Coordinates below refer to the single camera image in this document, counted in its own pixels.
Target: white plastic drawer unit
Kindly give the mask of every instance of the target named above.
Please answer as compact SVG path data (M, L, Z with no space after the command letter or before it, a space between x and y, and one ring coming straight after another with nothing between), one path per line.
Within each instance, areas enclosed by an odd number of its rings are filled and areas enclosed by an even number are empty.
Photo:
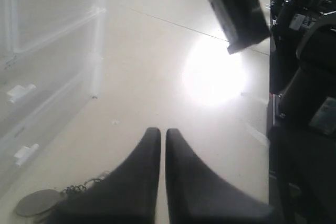
M0 145L9 132L21 132L18 125L25 117L92 65L99 20L91 18L0 71Z
M81 16L95 12L98 5L98 0L9 0L13 51L42 44Z

